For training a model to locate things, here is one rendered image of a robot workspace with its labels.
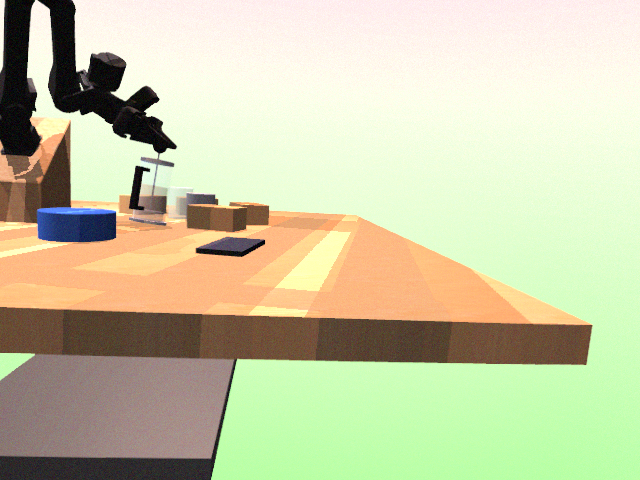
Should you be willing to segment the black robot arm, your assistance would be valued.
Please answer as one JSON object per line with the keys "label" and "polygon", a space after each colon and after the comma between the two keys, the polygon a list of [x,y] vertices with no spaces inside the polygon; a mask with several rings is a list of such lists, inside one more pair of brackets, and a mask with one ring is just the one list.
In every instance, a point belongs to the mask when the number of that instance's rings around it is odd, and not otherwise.
{"label": "black robot arm", "polygon": [[[72,0],[37,0],[50,9],[53,64],[48,89],[54,107],[68,114],[94,112],[103,118],[107,103],[122,82],[127,63],[110,52],[91,53],[88,72],[76,71],[76,8]],[[32,156],[43,136],[30,118],[37,112],[37,91],[33,78],[27,78],[31,10],[35,0],[4,0],[4,46],[0,71],[1,154]],[[83,91],[81,89],[81,86]],[[139,112],[160,99],[144,85],[121,104]],[[103,118],[104,119],[104,118]]]}

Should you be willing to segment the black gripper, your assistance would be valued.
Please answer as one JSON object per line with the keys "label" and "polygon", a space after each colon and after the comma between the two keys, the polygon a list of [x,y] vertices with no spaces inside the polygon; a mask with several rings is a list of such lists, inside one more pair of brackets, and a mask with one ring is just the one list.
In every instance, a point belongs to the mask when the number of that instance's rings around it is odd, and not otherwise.
{"label": "black gripper", "polygon": [[147,117],[143,112],[130,106],[125,107],[121,102],[119,97],[114,97],[103,111],[104,121],[113,124],[116,135],[123,139],[130,135],[130,141],[177,149],[178,145],[162,131],[163,121],[154,116]]}

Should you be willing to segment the blue short cylinder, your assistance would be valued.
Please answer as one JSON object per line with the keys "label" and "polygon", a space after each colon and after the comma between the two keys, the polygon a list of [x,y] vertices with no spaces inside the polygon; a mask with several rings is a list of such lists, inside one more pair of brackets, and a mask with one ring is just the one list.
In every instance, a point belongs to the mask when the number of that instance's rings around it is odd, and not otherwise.
{"label": "blue short cylinder", "polygon": [[98,208],[37,209],[37,238],[97,242],[116,238],[116,211]]}

